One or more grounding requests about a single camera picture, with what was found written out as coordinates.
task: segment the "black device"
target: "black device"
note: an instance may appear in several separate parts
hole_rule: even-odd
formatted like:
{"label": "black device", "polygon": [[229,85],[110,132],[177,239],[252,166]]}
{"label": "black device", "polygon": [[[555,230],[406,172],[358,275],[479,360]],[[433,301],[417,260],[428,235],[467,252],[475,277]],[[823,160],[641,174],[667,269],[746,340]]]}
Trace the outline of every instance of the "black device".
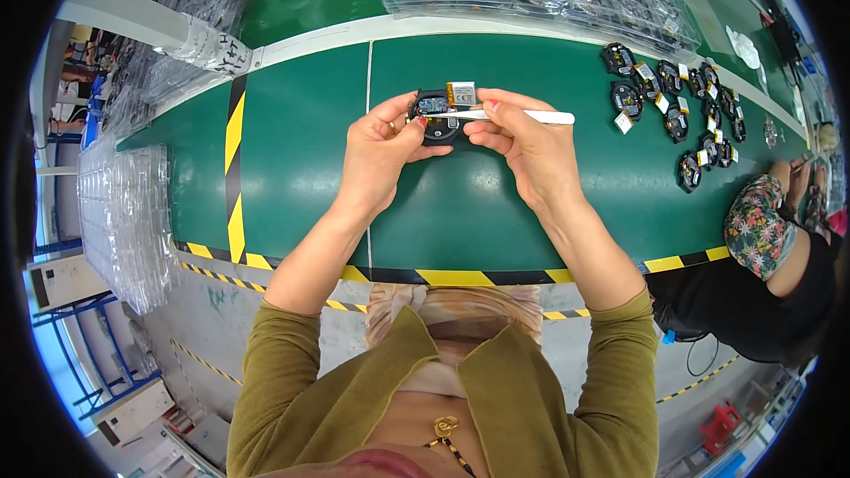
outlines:
{"label": "black device", "polygon": [[719,155],[717,156],[717,163],[724,168],[728,168],[729,165],[732,165],[732,144],[724,137],[723,143],[718,146]]}
{"label": "black device", "polygon": [[688,73],[688,89],[691,91],[691,96],[704,100],[708,96],[708,85],[706,78],[697,69],[690,69]]}
{"label": "black device", "polygon": [[635,85],[640,90],[640,94],[643,95],[643,100],[655,102],[655,99],[661,94],[661,82],[658,81],[658,77],[654,74],[649,78],[643,78],[640,72],[638,72],[632,76],[632,81],[635,82]]}
{"label": "black device", "polygon": [[699,71],[702,73],[702,77],[706,79],[706,85],[712,83],[720,87],[720,78],[717,76],[717,71],[709,63],[702,62]]}
{"label": "black device", "polygon": [[422,90],[417,92],[417,99],[410,104],[407,118],[425,117],[425,135],[422,137],[424,146],[439,146],[452,144],[466,121],[452,118],[430,118],[429,114],[454,112],[457,108],[449,103],[449,93],[445,89]]}
{"label": "black device", "polygon": [[732,119],[732,137],[739,143],[746,142],[744,119]]}
{"label": "black device", "polygon": [[672,95],[682,92],[682,78],[679,69],[669,61],[658,62],[658,80],[661,82],[661,90]]}
{"label": "black device", "polygon": [[768,5],[768,13],[770,14],[770,22],[767,23],[768,31],[776,47],[780,51],[782,61],[790,64],[792,69],[802,61],[800,58],[800,50],[797,49],[797,41],[800,40],[800,34],[794,31],[791,21],[784,13],[784,7],[779,0],[764,0]]}
{"label": "black device", "polygon": [[711,169],[717,166],[717,159],[720,156],[720,150],[717,148],[719,145],[714,142],[714,134],[706,133],[699,139],[699,143],[702,145],[702,148],[708,153],[708,164],[706,166],[706,170],[711,172]]}
{"label": "black device", "polygon": [[721,125],[723,123],[721,119],[720,106],[718,106],[715,101],[711,100],[708,97],[703,100],[702,114],[706,115],[707,118],[711,117],[714,120],[717,130],[721,129]]}
{"label": "black device", "polygon": [[614,111],[625,111],[632,121],[638,122],[643,112],[643,95],[631,82],[612,81],[611,105]]}
{"label": "black device", "polygon": [[605,62],[605,68],[610,74],[621,78],[629,78],[635,74],[635,57],[632,51],[620,43],[611,43],[599,54]]}
{"label": "black device", "polygon": [[701,179],[702,169],[696,162],[695,154],[690,151],[685,152],[682,159],[679,160],[679,186],[690,194],[699,186]]}
{"label": "black device", "polygon": [[730,121],[738,118],[738,103],[735,101],[735,94],[731,89],[720,88],[720,108],[726,113]]}
{"label": "black device", "polygon": [[667,135],[673,139],[673,144],[679,144],[688,138],[688,117],[678,104],[670,104],[664,115],[664,128]]}

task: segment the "woman's right hand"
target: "woman's right hand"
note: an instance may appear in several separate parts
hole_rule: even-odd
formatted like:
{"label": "woman's right hand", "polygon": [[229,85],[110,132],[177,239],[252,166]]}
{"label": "woman's right hand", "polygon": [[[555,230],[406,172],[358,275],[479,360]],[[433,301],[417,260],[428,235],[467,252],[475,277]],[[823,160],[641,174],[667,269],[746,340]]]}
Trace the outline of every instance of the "woman's right hand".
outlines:
{"label": "woman's right hand", "polygon": [[473,144],[503,154],[517,180],[517,192],[538,216],[556,204],[583,199],[573,126],[546,125],[524,109],[555,111],[545,101],[501,89],[478,89],[490,117],[469,122],[463,131]]}

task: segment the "hand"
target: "hand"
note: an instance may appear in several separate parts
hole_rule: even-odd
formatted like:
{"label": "hand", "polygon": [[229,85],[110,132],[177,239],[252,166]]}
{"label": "hand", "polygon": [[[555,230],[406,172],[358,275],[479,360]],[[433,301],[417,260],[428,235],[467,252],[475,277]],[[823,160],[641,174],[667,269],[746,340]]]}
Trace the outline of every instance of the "hand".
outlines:
{"label": "hand", "polygon": [[789,180],[788,195],[785,197],[785,201],[787,201],[788,205],[790,205],[793,209],[797,209],[802,197],[806,195],[806,190],[808,189],[808,178],[809,175],[812,174],[812,165],[806,164],[806,161],[808,161],[808,155],[803,154],[802,160],[792,159],[789,163],[792,167],[792,175]]}
{"label": "hand", "polygon": [[517,179],[517,192],[538,216],[558,202],[581,198],[573,126],[546,125],[523,109],[555,111],[545,101],[501,89],[478,89],[492,122],[463,126],[473,144],[503,154]]}
{"label": "hand", "polygon": [[826,192],[826,165],[818,166],[818,169],[814,172],[813,183],[820,187],[820,191]]}
{"label": "hand", "polygon": [[[406,163],[445,155],[451,146],[423,146],[425,119],[405,125],[416,93],[390,98],[348,128],[343,181],[334,205],[347,215],[371,222],[393,202],[396,183]],[[392,122],[396,132],[389,123]]]}

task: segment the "white line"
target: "white line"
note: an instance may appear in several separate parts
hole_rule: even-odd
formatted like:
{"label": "white line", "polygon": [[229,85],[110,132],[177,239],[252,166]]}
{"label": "white line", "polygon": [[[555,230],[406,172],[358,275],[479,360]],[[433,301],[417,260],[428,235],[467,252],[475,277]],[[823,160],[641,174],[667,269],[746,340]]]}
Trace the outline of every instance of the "white line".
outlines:
{"label": "white line", "polygon": [[[339,48],[342,46],[369,43],[370,55],[372,42],[381,39],[396,39],[400,37],[412,37],[416,35],[439,35],[439,34],[507,34],[507,35],[531,35],[536,37],[548,37],[552,39],[565,39],[579,41],[591,45],[604,46],[610,43],[611,36],[602,34],[595,30],[572,24],[559,24],[558,29],[551,28],[551,23],[526,17],[492,17],[490,20],[483,18],[462,18],[447,16],[412,16],[407,18],[393,18],[391,15],[374,16],[348,23],[335,24],[334,26],[320,28],[307,32],[306,34],[294,35],[271,45],[254,50],[254,63],[259,58],[260,65],[251,67],[251,71],[270,67],[280,62],[295,58],[301,58],[309,54]],[[680,51],[676,55],[661,55],[657,50],[642,46],[622,37],[618,38],[630,46],[637,54],[653,59],[666,59],[672,62],[696,63],[699,65],[707,58],[696,56],[693,52]],[[790,127],[803,138],[806,132],[788,111],[773,101],[770,96],[750,85],[746,80],[738,77],[728,69],[718,68],[722,83],[737,90],[741,96],[753,101],[765,111],[770,112],[777,120]],[[200,94],[217,83],[205,85],[192,89],[178,100],[171,100],[168,108]]]}
{"label": "white line", "polygon": [[[369,60],[367,61],[367,112],[371,109],[369,106],[369,92],[371,91],[371,49],[374,41],[369,41]],[[369,269],[371,270],[371,225],[367,227],[367,255],[369,257]]]}

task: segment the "coworker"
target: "coworker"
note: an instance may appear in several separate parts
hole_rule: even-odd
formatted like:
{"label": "coworker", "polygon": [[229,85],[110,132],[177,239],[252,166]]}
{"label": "coworker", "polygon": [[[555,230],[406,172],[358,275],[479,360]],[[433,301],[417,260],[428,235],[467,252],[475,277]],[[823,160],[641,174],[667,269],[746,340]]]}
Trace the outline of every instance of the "coworker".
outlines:
{"label": "coworker", "polygon": [[817,355],[843,239],[826,217],[826,168],[808,186],[806,161],[779,161],[740,192],[723,223],[732,258],[647,276],[662,330],[712,333],[755,362],[797,367]]}
{"label": "coworker", "polygon": [[348,128],[336,199],[271,278],[243,362],[230,478],[654,476],[657,340],[643,278],[581,191],[572,126],[531,119],[522,109],[553,108],[527,96],[478,96],[492,122],[464,132],[505,156],[591,313],[575,413],[541,354],[528,289],[377,283],[369,350],[316,379],[319,314],[343,266],[393,202],[405,163],[452,151],[421,145],[423,120],[406,124],[409,93]]}

